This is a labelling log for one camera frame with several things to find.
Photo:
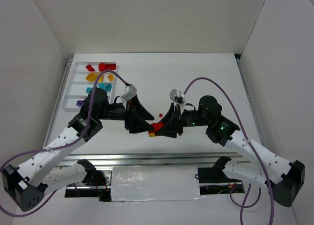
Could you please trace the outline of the purple studded lego piece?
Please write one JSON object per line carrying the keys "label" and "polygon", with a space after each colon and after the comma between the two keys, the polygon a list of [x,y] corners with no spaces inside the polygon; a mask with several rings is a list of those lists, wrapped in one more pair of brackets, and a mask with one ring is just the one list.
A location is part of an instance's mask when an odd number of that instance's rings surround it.
{"label": "purple studded lego piece", "polygon": [[83,100],[77,100],[76,106],[81,108],[82,106],[84,106],[84,101]]}

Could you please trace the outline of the teal flower lego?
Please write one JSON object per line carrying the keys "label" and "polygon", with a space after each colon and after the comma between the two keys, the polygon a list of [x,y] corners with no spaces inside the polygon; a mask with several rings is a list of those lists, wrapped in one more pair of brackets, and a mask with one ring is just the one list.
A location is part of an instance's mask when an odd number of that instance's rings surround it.
{"label": "teal flower lego", "polygon": [[107,92],[111,92],[111,90],[112,90],[112,85],[111,85],[111,84],[107,84],[107,85],[105,86],[105,90],[106,90]]}

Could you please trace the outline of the yellow butterfly lego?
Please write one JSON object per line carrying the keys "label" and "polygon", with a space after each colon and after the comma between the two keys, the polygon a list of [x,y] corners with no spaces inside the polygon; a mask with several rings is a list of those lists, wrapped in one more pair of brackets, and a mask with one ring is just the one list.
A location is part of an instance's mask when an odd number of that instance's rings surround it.
{"label": "yellow butterfly lego", "polygon": [[91,72],[86,76],[86,80],[89,82],[94,82],[97,79],[97,77],[98,75],[96,73]]}

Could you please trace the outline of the yellow striped lego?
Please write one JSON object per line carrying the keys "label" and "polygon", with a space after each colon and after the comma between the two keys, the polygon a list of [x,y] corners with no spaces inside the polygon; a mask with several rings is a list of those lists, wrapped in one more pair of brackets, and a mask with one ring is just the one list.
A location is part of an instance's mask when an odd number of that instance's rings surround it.
{"label": "yellow striped lego", "polygon": [[114,80],[114,76],[113,75],[108,75],[108,80],[110,81],[110,82],[112,82],[113,80]]}

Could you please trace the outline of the red rounded picture lego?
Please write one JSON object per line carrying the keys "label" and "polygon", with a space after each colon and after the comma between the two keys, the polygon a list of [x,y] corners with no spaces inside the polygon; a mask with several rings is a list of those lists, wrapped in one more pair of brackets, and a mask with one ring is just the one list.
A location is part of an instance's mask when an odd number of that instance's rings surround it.
{"label": "red rounded picture lego", "polygon": [[101,62],[99,65],[98,65],[98,70],[100,72],[104,71],[106,69],[106,63],[104,62]]}

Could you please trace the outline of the teal long lego brick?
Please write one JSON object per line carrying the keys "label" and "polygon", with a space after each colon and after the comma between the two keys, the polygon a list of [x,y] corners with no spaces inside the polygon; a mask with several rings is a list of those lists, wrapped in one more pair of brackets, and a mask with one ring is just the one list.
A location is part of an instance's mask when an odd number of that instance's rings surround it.
{"label": "teal long lego brick", "polygon": [[98,87],[101,88],[101,89],[103,89],[103,90],[106,90],[105,84],[98,84]]}

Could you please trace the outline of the red rectangular lego brick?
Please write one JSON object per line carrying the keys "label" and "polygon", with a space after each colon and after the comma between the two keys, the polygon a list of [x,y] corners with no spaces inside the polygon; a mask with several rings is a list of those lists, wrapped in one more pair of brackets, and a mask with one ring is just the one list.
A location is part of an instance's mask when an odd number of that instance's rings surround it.
{"label": "red rectangular lego brick", "polygon": [[115,63],[106,63],[105,64],[105,69],[106,70],[116,70],[117,66]]}

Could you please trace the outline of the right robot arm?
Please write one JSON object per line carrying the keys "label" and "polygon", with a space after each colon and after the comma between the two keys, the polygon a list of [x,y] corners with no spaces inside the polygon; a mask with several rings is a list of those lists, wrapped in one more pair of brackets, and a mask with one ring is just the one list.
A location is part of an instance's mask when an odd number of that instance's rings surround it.
{"label": "right robot arm", "polygon": [[213,96],[203,96],[198,109],[186,110],[183,97],[171,97],[169,111],[160,121],[155,135],[176,138],[186,127],[206,126],[205,134],[219,144],[244,157],[252,166],[243,166],[230,157],[220,157],[213,168],[222,177],[238,179],[272,191],[274,200],[291,207],[305,181],[305,165],[291,162],[271,152],[258,142],[246,138],[243,130],[222,115],[222,107]]}

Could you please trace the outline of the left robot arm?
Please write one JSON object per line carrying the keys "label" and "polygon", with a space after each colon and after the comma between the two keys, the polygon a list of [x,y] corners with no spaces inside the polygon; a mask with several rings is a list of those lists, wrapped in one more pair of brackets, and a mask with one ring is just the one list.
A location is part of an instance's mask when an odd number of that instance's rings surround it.
{"label": "left robot arm", "polygon": [[64,186],[77,182],[85,185],[105,183],[103,172],[87,159],[56,169],[66,156],[102,129],[102,120],[123,121],[125,129],[131,134],[153,129],[148,122],[154,120],[154,117],[140,104],[135,91],[126,91],[120,98],[121,103],[111,104],[105,90],[92,90],[79,113],[55,140],[18,166],[7,163],[1,167],[4,190],[25,216],[37,210],[37,205],[45,195]]}

